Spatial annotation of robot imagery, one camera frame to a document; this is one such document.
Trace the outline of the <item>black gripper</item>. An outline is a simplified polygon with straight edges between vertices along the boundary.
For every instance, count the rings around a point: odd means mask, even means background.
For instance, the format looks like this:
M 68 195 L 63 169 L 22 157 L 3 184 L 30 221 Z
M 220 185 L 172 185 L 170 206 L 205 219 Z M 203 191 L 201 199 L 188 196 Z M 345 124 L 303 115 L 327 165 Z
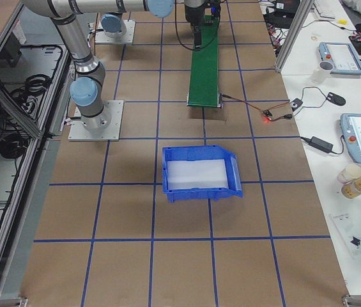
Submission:
M 194 47 L 200 47 L 200 27 L 204 20 L 205 0 L 184 0 L 185 18 L 193 31 Z

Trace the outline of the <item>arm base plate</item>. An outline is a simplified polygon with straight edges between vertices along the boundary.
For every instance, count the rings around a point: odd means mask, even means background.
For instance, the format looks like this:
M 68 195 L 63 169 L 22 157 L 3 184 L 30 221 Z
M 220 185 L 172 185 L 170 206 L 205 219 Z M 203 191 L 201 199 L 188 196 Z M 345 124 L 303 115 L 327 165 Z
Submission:
M 105 100 L 102 113 L 96 117 L 81 116 L 75 108 L 68 139 L 70 141 L 119 141 L 123 116 L 123 100 Z
M 125 45 L 132 44 L 135 32 L 135 20 L 122 20 L 127 27 L 126 33 L 119 38 L 111 38 L 105 35 L 101 23 L 96 29 L 95 43 L 100 45 Z

